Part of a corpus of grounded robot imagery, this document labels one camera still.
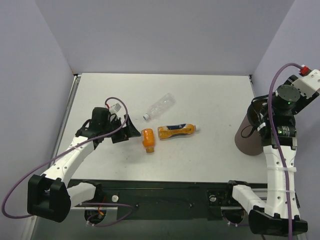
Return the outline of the clear plastic bottle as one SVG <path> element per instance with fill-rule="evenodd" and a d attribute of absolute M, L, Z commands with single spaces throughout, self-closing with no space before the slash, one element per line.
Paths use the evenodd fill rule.
<path fill-rule="evenodd" d="M 145 121 L 154 120 L 169 110 L 175 102 L 175 97 L 171 93 L 167 93 L 157 102 L 152 104 L 143 114 L 142 118 Z"/>

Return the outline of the orange bottle navy label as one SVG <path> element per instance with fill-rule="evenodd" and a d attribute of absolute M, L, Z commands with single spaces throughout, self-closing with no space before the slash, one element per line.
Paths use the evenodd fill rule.
<path fill-rule="evenodd" d="M 164 125 L 157 128 L 158 138 L 166 140 L 179 136 L 188 136 L 199 132 L 200 128 L 194 124 L 182 123 L 177 125 Z"/>

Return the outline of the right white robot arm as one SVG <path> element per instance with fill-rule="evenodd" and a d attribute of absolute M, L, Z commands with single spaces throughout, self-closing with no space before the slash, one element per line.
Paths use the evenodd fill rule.
<path fill-rule="evenodd" d="M 259 133 L 267 164 L 267 197 L 260 199 L 250 185 L 230 181 L 224 201 L 237 202 L 248 213 L 253 234 L 287 237 L 308 231 L 297 206 L 294 174 L 297 152 L 295 115 L 320 95 L 320 75 L 315 69 L 290 76 L 271 95 L 256 97 L 247 109 L 247 120 Z"/>

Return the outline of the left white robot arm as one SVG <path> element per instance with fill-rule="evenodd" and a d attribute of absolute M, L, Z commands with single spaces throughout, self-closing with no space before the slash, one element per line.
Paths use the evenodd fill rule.
<path fill-rule="evenodd" d="M 130 117 L 124 117 L 122 122 L 114 110 L 95 107 L 91 119 L 76 132 L 67 150 L 42 175 L 34 174 L 29 179 L 27 212 L 60 223 L 77 205 L 85 202 L 99 205 L 104 198 L 101 184 L 86 180 L 72 187 L 68 185 L 85 158 L 105 138 L 111 138 L 115 144 L 141 136 Z"/>

